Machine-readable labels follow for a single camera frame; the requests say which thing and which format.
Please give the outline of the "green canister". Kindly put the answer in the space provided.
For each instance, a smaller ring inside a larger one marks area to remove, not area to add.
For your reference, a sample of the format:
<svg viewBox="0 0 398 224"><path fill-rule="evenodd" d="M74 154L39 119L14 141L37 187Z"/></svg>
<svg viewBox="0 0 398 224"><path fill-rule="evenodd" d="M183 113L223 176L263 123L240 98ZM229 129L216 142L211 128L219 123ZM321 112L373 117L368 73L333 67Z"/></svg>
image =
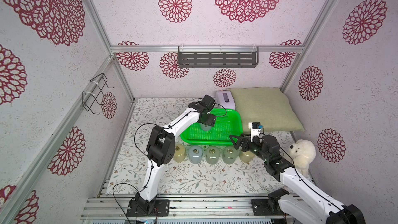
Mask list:
<svg viewBox="0 0 398 224"><path fill-rule="evenodd" d="M206 162L208 164L217 164L220 158L220 149L216 146L209 146L206 149Z"/></svg>
<svg viewBox="0 0 398 224"><path fill-rule="evenodd" d="M225 164L233 164L238 157L239 151L233 146L227 146L223 150L223 161Z"/></svg>

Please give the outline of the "yellow canister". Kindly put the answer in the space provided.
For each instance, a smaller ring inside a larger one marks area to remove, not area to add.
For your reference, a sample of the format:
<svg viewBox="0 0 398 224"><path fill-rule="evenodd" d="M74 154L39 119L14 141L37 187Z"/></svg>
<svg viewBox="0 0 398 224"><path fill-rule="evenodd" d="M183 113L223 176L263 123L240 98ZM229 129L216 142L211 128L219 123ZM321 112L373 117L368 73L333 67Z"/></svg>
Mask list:
<svg viewBox="0 0 398 224"><path fill-rule="evenodd" d="M240 151L239 152L239 158L243 163L250 163L255 157L255 154L253 154L250 151Z"/></svg>
<svg viewBox="0 0 398 224"><path fill-rule="evenodd" d="M185 160L185 158L186 158L186 148L182 144L176 144L173 160L177 163L181 163Z"/></svg>

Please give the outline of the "green plastic basket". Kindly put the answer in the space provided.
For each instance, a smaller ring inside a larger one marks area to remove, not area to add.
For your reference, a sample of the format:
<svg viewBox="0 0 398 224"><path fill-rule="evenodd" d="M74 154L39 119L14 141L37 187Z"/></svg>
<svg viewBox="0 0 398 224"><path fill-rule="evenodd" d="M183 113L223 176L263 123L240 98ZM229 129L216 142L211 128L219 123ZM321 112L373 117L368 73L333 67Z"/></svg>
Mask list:
<svg viewBox="0 0 398 224"><path fill-rule="evenodd" d="M231 146L230 135L243 134L240 114L231 109L213 109L211 114L216 115L215 125L204 131L199 123L194 123L186 129L180 138L191 145Z"/></svg>

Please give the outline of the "blue-grey canister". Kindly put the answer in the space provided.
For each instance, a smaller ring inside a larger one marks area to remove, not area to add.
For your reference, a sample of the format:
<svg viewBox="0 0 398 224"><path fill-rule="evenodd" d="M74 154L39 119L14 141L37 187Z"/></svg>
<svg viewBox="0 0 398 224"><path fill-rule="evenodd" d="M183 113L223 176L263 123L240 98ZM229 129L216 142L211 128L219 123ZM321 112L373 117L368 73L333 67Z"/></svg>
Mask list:
<svg viewBox="0 0 398 224"><path fill-rule="evenodd" d="M189 160L192 164L199 164L202 161L203 149L201 146L194 145L188 150Z"/></svg>

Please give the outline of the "blue canister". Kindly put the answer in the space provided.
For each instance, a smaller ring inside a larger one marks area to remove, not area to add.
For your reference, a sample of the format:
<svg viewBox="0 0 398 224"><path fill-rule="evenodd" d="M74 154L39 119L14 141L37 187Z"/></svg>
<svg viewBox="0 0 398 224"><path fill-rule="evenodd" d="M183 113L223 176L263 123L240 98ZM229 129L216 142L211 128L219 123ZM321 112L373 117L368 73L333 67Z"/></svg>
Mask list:
<svg viewBox="0 0 398 224"><path fill-rule="evenodd" d="M203 131L210 131L212 129L210 125L200 124L200 126Z"/></svg>

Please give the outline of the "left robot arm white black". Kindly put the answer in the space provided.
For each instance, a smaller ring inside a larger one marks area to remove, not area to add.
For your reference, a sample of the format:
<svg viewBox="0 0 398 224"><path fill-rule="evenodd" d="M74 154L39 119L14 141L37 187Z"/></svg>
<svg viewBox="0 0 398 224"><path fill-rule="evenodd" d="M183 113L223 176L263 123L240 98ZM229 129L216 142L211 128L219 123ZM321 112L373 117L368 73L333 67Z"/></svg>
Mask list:
<svg viewBox="0 0 398 224"><path fill-rule="evenodd" d="M166 169L166 165L175 154L176 138L195 123L213 127L217 116L212 114L215 99L205 95L196 102L191 102L186 110L170 123L160 126L153 125L147 143L146 152L147 172L143 185L137 190L135 197L129 203L125 216L157 216L156 207L159 182Z"/></svg>

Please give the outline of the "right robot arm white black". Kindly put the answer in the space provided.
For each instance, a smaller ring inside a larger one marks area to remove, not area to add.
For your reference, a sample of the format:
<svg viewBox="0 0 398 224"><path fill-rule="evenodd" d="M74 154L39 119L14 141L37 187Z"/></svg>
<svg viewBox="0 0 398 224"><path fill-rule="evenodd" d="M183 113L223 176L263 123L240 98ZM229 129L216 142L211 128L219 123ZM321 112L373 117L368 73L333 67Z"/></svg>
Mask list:
<svg viewBox="0 0 398 224"><path fill-rule="evenodd" d="M303 224L364 224L363 213L355 205L345 205L327 195L313 185L280 154L280 145L276 137L262 134L230 135L235 149L250 151L264 161L269 175L289 187L301 200L295 199L284 189L268 195L268 211L283 212Z"/></svg>

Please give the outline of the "lavender tissue box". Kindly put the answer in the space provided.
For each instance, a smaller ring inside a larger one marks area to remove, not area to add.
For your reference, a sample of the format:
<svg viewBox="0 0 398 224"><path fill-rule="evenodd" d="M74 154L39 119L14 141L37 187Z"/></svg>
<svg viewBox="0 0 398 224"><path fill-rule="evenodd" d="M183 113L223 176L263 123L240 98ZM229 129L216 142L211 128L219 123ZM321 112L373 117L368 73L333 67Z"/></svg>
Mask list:
<svg viewBox="0 0 398 224"><path fill-rule="evenodd" d="M230 91L217 91L215 94L215 102L226 109L236 109L235 101Z"/></svg>

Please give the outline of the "green pillow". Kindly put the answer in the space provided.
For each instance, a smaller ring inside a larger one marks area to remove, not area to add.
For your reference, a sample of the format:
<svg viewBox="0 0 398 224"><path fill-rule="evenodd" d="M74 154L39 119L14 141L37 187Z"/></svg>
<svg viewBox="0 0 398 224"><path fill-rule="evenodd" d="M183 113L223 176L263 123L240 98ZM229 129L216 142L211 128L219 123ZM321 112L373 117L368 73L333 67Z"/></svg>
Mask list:
<svg viewBox="0 0 398 224"><path fill-rule="evenodd" d="M305 131L289 99L279 88L233 88L230 92L235 110L240 114L244 133L250 133L250 122L261 123L266 132Z"/></svg>

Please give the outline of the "white plush bear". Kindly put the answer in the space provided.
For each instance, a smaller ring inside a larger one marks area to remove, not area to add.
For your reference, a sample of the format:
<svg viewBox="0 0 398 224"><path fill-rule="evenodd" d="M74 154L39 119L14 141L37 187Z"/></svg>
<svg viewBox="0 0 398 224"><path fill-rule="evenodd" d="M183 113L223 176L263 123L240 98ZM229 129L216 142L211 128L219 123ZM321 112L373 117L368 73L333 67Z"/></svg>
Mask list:
<svg viewBox="0 0 398 224"><path fill-rule="evenodd" d="M309 165L316 157L316 148L313 142L298 140L288 148L288 154L294 162L294 166L303 176L309 177Z"/></svg>

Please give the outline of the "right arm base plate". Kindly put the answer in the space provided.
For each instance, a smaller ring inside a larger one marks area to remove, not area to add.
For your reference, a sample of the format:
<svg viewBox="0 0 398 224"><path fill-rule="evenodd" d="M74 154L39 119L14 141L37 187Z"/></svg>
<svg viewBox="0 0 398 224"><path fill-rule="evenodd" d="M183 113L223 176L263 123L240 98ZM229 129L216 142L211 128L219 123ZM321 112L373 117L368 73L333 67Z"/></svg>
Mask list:
<svg viewBox="0 0 398 224"><path fill-rule="evenodd" d="M282 211L280 199L252 199L251 208L255 216L283 216L289 215Z"/></svg>

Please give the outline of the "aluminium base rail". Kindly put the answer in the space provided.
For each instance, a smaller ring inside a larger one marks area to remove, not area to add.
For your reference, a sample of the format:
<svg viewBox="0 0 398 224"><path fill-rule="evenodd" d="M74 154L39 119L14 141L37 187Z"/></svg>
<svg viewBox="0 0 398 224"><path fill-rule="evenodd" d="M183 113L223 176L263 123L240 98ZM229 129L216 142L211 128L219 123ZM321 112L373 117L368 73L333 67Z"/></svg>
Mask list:
<svg viewBox="0 0 398 224"><path fill-rule="evenodd" d="M163 219L219 219L255 218L252 201L266 201L264 194L255 195L161 195L159 200L168 200L168 207L161 207L158 220ZM81 220L125 220L130 198L90 198L81 213Z"/></svg>

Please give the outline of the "grey wall shelf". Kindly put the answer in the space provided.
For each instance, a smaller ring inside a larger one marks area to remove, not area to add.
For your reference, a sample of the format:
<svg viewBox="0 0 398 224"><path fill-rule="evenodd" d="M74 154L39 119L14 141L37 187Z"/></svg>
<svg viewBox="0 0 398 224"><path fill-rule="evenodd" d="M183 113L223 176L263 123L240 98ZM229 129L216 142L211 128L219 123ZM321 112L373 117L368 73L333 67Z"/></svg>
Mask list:
<svg viewBox="0 0 398 224"><path fill-rule="evenodd" d="M257 47L248 52L183 51L178 47L180 68L255 68L259 64Z"/></svg>

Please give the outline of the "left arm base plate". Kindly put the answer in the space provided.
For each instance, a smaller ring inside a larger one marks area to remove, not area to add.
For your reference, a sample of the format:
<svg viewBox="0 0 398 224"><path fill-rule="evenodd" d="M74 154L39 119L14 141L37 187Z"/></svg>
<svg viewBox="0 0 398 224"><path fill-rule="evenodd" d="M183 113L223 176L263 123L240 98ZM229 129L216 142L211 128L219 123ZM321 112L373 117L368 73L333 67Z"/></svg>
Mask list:
<svg viewBox="0 0 398 224"><path fill-rule="evenodd" d="M170 200L131 200L127 207L127 217L167 217L170 210Z"/></svg>

